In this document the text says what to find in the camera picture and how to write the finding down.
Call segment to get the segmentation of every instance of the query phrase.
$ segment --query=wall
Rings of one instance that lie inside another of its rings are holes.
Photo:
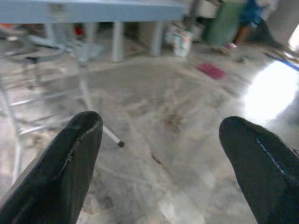
[[[278,9],[270,15],[267,24],[274,38],[287,44],[299,24],[299,0],[280,0]]]

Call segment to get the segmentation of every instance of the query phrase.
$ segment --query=metal rod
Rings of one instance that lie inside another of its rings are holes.
[[[71,32],[72,41],[75,40],[74,38],[74,31],[72,30],[71,26],[68,26],[69,32]],[[82,91],[82,95],[84,98],[84,101],[87,105],[88,110],[94,110],[93,104],[91,102],[91,97],[89,93],[87,78],[88,78],[88,62],[87,61],[80,61],[80,54],[79,54],[79,48],[75,45],[74,46],[75,56],[77,59],[77,65],[78,65],[78,77],[79,77],[79,88]],[[115,141],[120,147],[124,146],[124,143],[106,126],[103,126],[103,132],[106,133],[113,141]]]
[[[59,125],[59,124],[62,124],[62,123],[66,123],[70,119],[72,119],[72,116],[68,117],[68,118],[65,118],[65,119],[56,120],[56,121],[50,122],[50,123],[45,124],[45,125],[40,125],[38,127],[33,127],[31,129],[27,129],[25,131],[20,132],[19,135],[22,136],[22,135],[25,135],[25,134],[30,134],[30,133],[33,133],[33,132],[37,132],[37,131],[42,130],[42,129],[47,129],[49,127],[53,127],[53,126],[56,126],[56,125]]]
[[[38,98],[35,98],[35,99],[26,99],[26,100],[22,100],[22,101],[19,101],[19,102],[12,103],[11,106],[19,106],[19,105],[28,104],[28,103],[31,103],[31,102],[34,102],[34,101],[38,101],[38,100],[44,100],[44,99],[51,99],[51,98],[55,98],[55,97],[61,97],[61,96],[65,96],[65,95],[77,92],[77,91],[80,91],[80,90],[76,89],[76,90],[71,90],[71,91],[53,93],[53,94],[46,95],[44,97],[38,97]]]
[[[18,178],[18,176],[20,175],[21,171],[22,171],[22,152],[23,152],[23,148],[22,148],[21,139],[20,139],[20,136],[19,136],[20,128],[18,126],[18,122],[16,120],[16,116],[14,114],[14,111],[10,107],[8,94],[6,93],[6,90],[4,89],[4,86],[2,85],[2,75],[1,75],[1,73],[0,73],[0,92],[2,94],[4,104],[5,104],[6,109],[7,109],[7,115],[8,115],[10,121],[12,122],[12,124],[14,126],[14,132],[15,132],[15,138],[16,138],[15,139],[15,148],[14,148],[14,172],[13,172],[13,179],[12,179],[12,184],[13,184],[16,181],[16,179]]]
[[[121,62],[124,59],[124,22],[113,23],[112,61]]]

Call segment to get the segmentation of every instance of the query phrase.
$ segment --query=red object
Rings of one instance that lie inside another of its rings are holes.
[[[0,23],[0,26],[11,29],[11,28],[13,28],[14,24],[12,24],[12,23]]]
[[[82,28],[75,28],[76,35],[83,35],[83,29]]]
[[[221,79],[224,77],[225,72],[210,63],[204,63],[196,66],[196,68],[213,79]]]

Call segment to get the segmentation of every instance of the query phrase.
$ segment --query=pink cloth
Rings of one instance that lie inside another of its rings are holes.
[[[204,63],[196,66],[196,68],[213,79],[221,79],[224,77],[225,72],[210,63]]]

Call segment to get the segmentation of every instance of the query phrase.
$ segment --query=gray floor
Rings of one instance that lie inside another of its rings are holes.
[[[127,46],[130,51],[133,44],[127,41]],[[197,44],[187,59],[173,57],[169,50],[152,58],[140,47],[123,63],[110,63],[110,49],[90,66],[92,101],[126,146],[119,148],[103,136],[79,222],[255,224],[220,146],[218,128],[225,117],[238,115],[299,148],[298,74],[254,47],[222,56]],[[241,56],[246,56],[244,63],[237,62]],[[195,66],[204,62],[219,66],[226,76],[213,80],[198,71]],[[20,67],[3,61],[1,66],[13,101],[77,85],[69,56],[42,65],[44,84],[33,90],[25,88]],[[21,107],[17,114],[25,127],[32,127],[81,110],[84,102],[69,96]],[[41,114],[53,117],[36,121]],[[0,198],[9,188],[14,164],[14,134],[1,115]],[[60,129],[24,138],[24,167]]]

